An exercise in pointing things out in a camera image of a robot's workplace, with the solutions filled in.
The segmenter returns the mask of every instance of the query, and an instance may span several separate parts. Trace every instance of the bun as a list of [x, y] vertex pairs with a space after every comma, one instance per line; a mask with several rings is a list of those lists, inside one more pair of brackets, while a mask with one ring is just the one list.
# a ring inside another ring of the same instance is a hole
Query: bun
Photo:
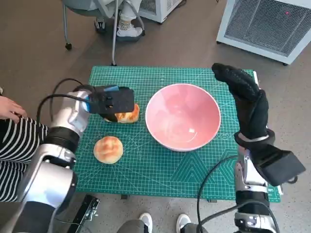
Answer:
[[96, 142], [93, 153], [99, 162], [114, 164], [123, 155], [123, 144], [117, 137], [106, 136]]
[[138, 121], [139, 118], [139, 106], [134, 105], [134, 111], [130, 113], [115, 113], [118, 123], [134, 123]]

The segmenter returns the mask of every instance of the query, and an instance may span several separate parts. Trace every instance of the white sneaker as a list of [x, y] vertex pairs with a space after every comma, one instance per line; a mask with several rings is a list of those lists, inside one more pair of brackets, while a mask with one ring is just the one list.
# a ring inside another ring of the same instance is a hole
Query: white sneaker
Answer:
[[117, 31], [117, 40], [118, 41], [138, 41], [142, 36], [142, 28], [135, 28], [133, 24], [127, 30]]
[[148, 233], [152, 233], [152, 218], [149, 213], [143, 213], [139, 219], [144, 222], [144, 224], [148, 227]]
[[191, 220], [188, 215], [181, 214], [180, 216], [178, 216], [176, 222], [176, 233], [180, 233], [180, 230], [188, 223], [191, 223]]
[[94, 26], [95, 26], [95, 30], [98, 32], [98, 33], [105, 33], [106, 32], [106, 23], [105, 23], [105, 18], [101, 17], [101, 18], [98, 18], [96, 17], [94, 19]]

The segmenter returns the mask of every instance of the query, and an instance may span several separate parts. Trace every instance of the grid lines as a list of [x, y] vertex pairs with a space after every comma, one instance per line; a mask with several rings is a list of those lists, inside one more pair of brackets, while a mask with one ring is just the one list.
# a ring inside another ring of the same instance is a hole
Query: grid lines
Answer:
[[[74, 168], [79, 177], [77, 191], [165, 197], [197, 197], [207, 172], [222, 158], [237, 154], [233, 133], [239, 130], [234, 99], [227, 85], [214, 78], [211, 69], [178, 67], [94, 67], [91, 85], [117, 84], [134, 90], [139, 104], [138, 122], [105, 122], [92, 115], [76, 152]], [[215, 138], [191, 152], [175, 152], [157, 143], [145, 125], [145, 109], [152, 95], [173, 83], [190, 83], [209, 92], [217, 101], [222, 122]], [[104, 136], [116, 136], [123, 143], [124, 154], [113, 165], [96, 160], [93, 147]], [[203, 198], [234, 200], [235, 160], [222, 164], [212, 175]], [[269, 198], [279, 202], [276, 188], [269, 188]]]

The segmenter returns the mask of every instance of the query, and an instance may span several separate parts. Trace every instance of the person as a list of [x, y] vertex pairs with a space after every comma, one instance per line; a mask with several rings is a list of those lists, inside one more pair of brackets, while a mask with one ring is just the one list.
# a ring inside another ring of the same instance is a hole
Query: person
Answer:
[[17, 200], [27, 164], [48, 133], [47, 126], [37, 124], [20, 105], [0, 95], [0, 201]]
[[[176, 233], [196, 233], [197, 224], [191, 223], [188, 215], [179, 215], [176, 222]], [[125, 222], [117, 233], [152, 233], [153, 223], [149, 213], [143, 213], [139, 219]]]
[[[140, 3], [142, 0], [131, 0], [136, 11], [139, 11]], [[133, 19], [136, 18], [135, 13], [129, 4], [124, 3], [122, 12], [120, 14], [120, 20], [117, 31], [117, 40], [118, 41], [137, 41], [142, 36], [142, 28], [134, 27], [131, 23]], [[95, 28], [98, 32], [105, 32], [105, 18], [97, 17], [94, 20]]]

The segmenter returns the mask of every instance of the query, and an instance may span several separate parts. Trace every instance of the black glove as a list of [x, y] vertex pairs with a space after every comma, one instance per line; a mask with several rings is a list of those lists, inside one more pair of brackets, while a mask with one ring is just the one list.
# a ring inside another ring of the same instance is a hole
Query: black glove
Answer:
[[233, 95], [240, 132], [248, 139], [268, 135], [268, 100], [264, 90], [260, 90], [254, 79], [241, 69], [214, 63], [212, 70], [218, 81], [228, 84]]

